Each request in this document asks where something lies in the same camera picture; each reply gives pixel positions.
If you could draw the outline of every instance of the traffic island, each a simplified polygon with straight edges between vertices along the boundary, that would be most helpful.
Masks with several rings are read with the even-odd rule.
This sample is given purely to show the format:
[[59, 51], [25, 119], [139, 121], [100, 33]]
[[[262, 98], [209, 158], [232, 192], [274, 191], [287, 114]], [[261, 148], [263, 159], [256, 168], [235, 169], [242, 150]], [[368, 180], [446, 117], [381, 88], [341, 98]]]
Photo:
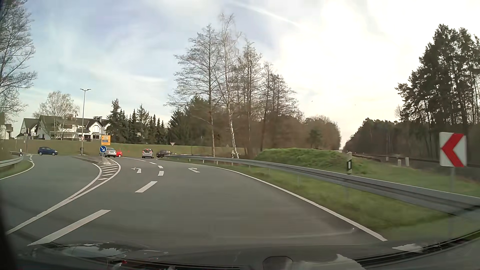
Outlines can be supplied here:
[[103, 158], [101, 156], [87, 156], [87, 155], [78, 155], [75, 156], [76, 158], [84, 161], [88, 161], [97, 165], [111, 165], [112, 163], [110, 162], [109, 159]]

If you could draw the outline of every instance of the metal guardrail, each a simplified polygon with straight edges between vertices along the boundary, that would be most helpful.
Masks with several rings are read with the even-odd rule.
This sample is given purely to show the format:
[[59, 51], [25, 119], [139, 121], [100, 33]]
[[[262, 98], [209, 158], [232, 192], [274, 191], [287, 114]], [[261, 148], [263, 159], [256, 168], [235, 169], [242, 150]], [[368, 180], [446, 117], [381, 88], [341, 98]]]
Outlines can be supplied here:
[[21, 162], [22, 160], [24, 160], [23, 156], [17, 157], [17, 158], [11, 159], [11, 160], [2, 160], [2, 161], [0, 161], [0, 168], [17, 164], [18, 162]]
[[[464, 215], [465, 213], [471, 213], [476, 210], [480, 212], [480, 198], [478, 197], [423, 187], [259, 160], [213, 158], [187, 155], [170, 155], [170, 157], [237, 163], [302, 174], [322, 181], [370, 192], [452, 215]], [[475, 214], [475, 219], [480, 219], [480, 213]]]

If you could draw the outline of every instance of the street lamp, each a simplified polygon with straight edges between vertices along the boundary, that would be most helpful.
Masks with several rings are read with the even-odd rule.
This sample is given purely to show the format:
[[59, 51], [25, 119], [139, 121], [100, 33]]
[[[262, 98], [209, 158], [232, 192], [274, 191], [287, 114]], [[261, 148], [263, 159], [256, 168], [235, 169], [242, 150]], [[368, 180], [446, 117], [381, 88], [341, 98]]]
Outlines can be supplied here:
[[83, 112], [82, 112], [82, 146], [81, 146], [81, 153], [82, 155], [84, 154], [84, 129], [85, 129], [85, 126], [84, 126], [84, 116], [85, 116], [85, 94], [87, 93], [88, 90], [91, 90], [91, 89], [81, 89], [84, 92], [84, 109], [83, 109]]

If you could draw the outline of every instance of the road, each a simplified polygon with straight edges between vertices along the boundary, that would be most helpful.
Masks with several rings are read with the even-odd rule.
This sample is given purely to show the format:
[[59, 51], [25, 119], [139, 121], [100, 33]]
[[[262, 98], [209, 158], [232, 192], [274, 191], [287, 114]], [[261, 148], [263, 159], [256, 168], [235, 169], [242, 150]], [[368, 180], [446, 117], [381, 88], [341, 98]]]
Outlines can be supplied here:
[[112, 160], [100, 168], [73, 157], [34, 155], [34, 168], [0, 180], [3, 221], [14, 247], [50, 241], [151, 248], [380, 241], [239, 173], [157, 159]]

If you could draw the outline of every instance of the red and white chevron sign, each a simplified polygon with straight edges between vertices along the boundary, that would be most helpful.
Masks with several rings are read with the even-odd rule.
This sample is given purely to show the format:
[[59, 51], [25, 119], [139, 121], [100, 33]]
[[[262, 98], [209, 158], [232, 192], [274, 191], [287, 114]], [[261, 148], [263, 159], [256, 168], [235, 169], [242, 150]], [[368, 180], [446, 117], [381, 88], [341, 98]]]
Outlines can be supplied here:
[[440, 132], [440, 166], [467, 166], [467, 136], [461, 133]]

